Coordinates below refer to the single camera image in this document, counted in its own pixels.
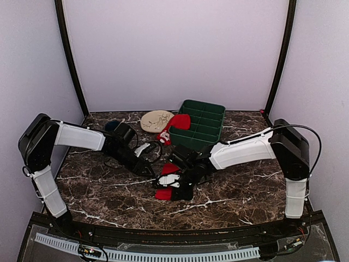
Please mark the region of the red sock plain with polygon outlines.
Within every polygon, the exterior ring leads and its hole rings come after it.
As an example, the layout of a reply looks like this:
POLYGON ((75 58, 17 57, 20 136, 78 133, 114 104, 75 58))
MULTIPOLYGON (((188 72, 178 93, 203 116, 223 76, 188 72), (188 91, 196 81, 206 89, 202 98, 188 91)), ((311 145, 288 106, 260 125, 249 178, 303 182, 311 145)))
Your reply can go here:
MULTIPOLYGON (((163 166, 162 175, 166 175, 166 174, 172 174, 175 173, 179 170, 179 168, 177 166, 175 166, 172 163, 166 163, 163 166)), ((172 186, 168 186, 162 189, 157 189, 155 192, 155 198, 158 200, 165 200, 165 201, 171 201, 172 199, 172 190, 173 187, 172 186)))

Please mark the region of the green divided plastic organizer tray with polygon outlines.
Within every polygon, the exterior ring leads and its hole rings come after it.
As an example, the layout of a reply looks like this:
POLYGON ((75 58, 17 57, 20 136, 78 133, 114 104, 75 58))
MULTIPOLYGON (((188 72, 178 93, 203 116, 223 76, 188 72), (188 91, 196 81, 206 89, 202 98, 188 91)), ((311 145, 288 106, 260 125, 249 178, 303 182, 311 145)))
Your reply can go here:
POLYGON ((226 108, 196 100, 185 100, 178 113, 190 116, 189 129, 169 128, 171 144, 184 145, 192 150, 201 150, 220 140, 226 108))

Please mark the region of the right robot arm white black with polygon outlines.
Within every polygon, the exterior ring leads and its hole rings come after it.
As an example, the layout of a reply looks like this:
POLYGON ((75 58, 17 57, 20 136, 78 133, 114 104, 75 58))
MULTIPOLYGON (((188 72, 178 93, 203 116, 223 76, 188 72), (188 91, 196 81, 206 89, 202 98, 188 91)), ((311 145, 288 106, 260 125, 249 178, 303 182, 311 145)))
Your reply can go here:
POLYGON ((313 133, 318 140, 318 148, 322 149, 321 138, 315 130, 300 124, 289 124, 282 118, 258 133, 217 142, 200 150, 176 146, 169 156, 169 162, 179 168, 169 175, 170 200, 190 201, 194 187, 215 171, 257 160, 275 159, 286 181, 286 219, 279 223, 278 232, 284 237, 291 236, 299 228, 298 219, 303 215, 310 176, 316 166, 310 163, 310 144, 298 129, 313 133))

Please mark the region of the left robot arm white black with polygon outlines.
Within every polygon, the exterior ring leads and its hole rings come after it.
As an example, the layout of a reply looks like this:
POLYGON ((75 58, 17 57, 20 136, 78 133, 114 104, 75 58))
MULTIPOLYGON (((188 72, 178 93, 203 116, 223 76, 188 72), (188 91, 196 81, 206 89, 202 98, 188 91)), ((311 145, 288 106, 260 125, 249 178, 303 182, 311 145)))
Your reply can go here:
POLYGON ((136 135, 131 126, 120 123, 114 130, 94 130, 87 127, 53 120, 46 114, 38 114, 18 141, 24 161, 22 171, 33 181, 39 199, 55 219, 55 228, 65 238, 77 233, 77 226, 67 217, 70 211, 63 201, 51 170, 54 147, 68 146, 100 151, 115 159, 131 173, 154 178, 151 163, 141 158, 129 143, 136 135))

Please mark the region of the red Santa sock in tray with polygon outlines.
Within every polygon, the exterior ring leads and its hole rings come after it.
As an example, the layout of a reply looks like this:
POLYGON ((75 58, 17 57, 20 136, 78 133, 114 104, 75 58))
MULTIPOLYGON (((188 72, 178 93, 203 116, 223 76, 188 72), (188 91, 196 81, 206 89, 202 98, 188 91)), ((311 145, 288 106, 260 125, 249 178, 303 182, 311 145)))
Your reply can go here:
POLYGON ((171 144, 170 128, 188 130, 191 125, 191 119, 188 114, 174 115, 166 125, 166 127, 157 135, 157 140, 163 145, 171 144))

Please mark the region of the beige bird pattern plate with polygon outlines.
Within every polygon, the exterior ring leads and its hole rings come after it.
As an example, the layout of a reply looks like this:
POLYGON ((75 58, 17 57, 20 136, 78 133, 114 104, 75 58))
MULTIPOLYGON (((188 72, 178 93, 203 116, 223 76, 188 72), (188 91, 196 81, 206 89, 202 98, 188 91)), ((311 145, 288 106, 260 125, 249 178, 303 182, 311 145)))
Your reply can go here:
POLYGON ((141 117, 141 129, 149 133, 160 133, 174 116, 165 110, 150 111, 141 117))

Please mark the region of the dark blue cup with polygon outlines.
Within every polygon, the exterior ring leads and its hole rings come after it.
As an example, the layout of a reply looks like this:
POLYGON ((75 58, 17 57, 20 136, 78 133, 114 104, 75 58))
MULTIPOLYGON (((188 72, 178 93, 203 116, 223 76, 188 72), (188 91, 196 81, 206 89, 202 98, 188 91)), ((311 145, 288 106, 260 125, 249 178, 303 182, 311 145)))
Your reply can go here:
POLYGON ((120 124, 120 121, 110 121, 107 122, 104 126, 104 130, 107 132, 114 131, 120 124))

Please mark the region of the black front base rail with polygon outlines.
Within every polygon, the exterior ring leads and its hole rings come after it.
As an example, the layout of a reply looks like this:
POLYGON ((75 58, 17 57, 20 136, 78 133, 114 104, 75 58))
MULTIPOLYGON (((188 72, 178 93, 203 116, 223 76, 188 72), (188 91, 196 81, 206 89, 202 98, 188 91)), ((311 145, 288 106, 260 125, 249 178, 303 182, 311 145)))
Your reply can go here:
POLYGON ((121 243, 145 245, 204 245, 237 242, 239 245, 276 246, 278 240, 289 240, 305 235, 311 240, 320 232, 328 231, 322 211, 311 212, 304 218, 293 221, 283 219, 257 225, 246 225, 208 230, 142 230, 107 227, 73 221, 71 240, 86 244, 115 247, 121 243))

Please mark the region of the black right frame post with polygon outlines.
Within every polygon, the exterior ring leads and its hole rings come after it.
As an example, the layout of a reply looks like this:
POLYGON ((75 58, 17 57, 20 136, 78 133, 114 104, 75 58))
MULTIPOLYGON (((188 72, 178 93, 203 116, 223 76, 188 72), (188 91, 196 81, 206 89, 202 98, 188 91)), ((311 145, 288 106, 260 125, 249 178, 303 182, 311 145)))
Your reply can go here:
POLYGON ((284 69, 284 65, 286 62, 286 57, 288 53, 288 47, 291 40, 291 34, 292 34, 292 28, 293 28, 293 22, 294 17, 296 13, 296 6, 297 6, 297 0, 289 0, 288 2, 288 10, 287 10, 287 16, 286 16, 286 22, 285 22, 285 28, 284 28, 284 34, 282 38, 280 53, 278 62, 275 69, 275 74, 273 77, 272 85, 270 88, 269 96, 266 102, 266 106, 264 108, 264 118, 269 119, 269 115, 271 113, 276 94, 278 91, 278 87, 281 81, 282 72, 284 69))

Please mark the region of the black frame post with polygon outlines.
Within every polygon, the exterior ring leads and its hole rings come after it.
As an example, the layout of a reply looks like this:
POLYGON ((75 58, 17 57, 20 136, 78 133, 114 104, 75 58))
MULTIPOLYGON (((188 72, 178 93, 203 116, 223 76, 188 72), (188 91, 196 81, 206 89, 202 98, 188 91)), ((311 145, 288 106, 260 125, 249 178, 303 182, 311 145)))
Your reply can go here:
POLYGON ((288 10, 287 10, 287 16, 286 16, 286 22, 285 22, 285 28, 284 28, 284 34, 282 38, 280 53, 278 62, 275 69, 275 74, 273 77, 272 85, 270 88, 269 96, 266 102, 266 106, 264 108, 264 118, 269 119, 269 115, 271 113, 276 94, 278 91, 278 87, 281 81, 282 72, 284 69, 284 65, 286 62, 286 57, 288 53, 288 47, 291 40, 291 34, 292 34, 292 28, 293 28, 293 22, 294 17, 296 13, 296 6, 297 6, 297 0, 289 0, 288 2, 288 10))
POLYGON ((72 51, 71 45, 70 45, 70 39, 69 39, 69 34, 68 34, 67 22, 65 19, 63 1, 62 0, 55 0, 54 3, 55 3, 59 32, 61 35, 61 41, 62 41, 63 50, 64 50, 64 54, 65 54, 65 59, 66 59, 67 65, 68 65, 70 77, 71 77, 71 80, 73 82, 74 91, 75 91, 75 94, 77 96, 77 100, 79 102, 80 109, 82 111, 84 118, 86 118, 89 115, 89 110, 88 110, 88 106, 87 106, 85 97, 83 95, 83 90, 82 90, 82 87, 80 84, 75 61, 73 58, 73 51, 72 51))

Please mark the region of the black left frame post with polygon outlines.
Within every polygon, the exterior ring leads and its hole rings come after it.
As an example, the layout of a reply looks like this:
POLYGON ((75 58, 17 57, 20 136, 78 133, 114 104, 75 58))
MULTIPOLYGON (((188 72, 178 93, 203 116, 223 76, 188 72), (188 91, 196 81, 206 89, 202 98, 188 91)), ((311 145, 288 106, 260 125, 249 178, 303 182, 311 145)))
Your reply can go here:
POLYGON ((63 50, 64 50, 64 54, 65 54, 65 59, 66 59, 67 65, 68 65, 70 77, 71 77, 71 80, 73 82, 74 91, 75 91, 75 94, 77 96, 77 100, 79 102, 80 109, 82 111, 84 118, 86 118, 89 115, 89 110, 88 110, 88 106, 87 106, 85 97, 83 95, 83 90, 82 90, 82 87, 80 84, 75 61, 73 58, 73 51, 72 51, 71 45, 70 45, 70 39, 69 39, 69 34, 68 34, 67 22, 65 19, 63 1, 62 0, 55 0, 54 3, 55 3, 59 32, 61 35, 61 41, 62 41, 63 50))

